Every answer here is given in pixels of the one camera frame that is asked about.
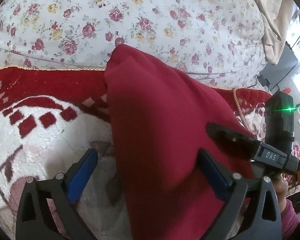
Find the pink sleeve forearm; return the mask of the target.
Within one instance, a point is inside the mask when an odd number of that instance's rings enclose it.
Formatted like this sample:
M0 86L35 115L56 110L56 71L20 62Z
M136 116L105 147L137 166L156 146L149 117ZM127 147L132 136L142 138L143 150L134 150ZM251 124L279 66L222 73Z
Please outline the pink sleeve forearm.
M292 202L288 199L286 201L286 207L281 212L282 238L287 238L288 236L290 236L300 223L300 220L295 213Z

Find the right hand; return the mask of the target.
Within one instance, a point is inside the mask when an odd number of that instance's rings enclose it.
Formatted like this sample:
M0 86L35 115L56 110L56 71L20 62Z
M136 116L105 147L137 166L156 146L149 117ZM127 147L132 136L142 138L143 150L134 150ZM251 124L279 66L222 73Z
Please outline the right hand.
M279 210L283 212L287 206L286 194L288 192L288 182L281 175L278 178L272 179L272 183L276 192Z

